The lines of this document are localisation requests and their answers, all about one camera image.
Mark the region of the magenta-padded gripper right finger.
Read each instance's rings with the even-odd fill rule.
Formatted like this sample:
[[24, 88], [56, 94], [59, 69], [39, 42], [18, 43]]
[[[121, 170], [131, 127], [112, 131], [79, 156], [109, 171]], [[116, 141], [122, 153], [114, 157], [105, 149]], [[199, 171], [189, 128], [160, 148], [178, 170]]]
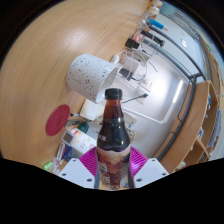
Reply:
[[148, 159], [134, 147], [131, 148], [128, 177], [130, 189], [144, 187], [168, 175], [167, 170], [156, 158]]

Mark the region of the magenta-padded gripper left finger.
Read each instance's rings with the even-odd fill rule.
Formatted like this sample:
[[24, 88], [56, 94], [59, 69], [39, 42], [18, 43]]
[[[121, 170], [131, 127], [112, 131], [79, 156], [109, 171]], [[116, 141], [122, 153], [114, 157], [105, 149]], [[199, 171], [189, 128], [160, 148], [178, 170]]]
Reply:
[[71, 159], [59, 176], [83, 188], [98, 189], [100, 175], [96, 148], [90, 149], [79, 159]]

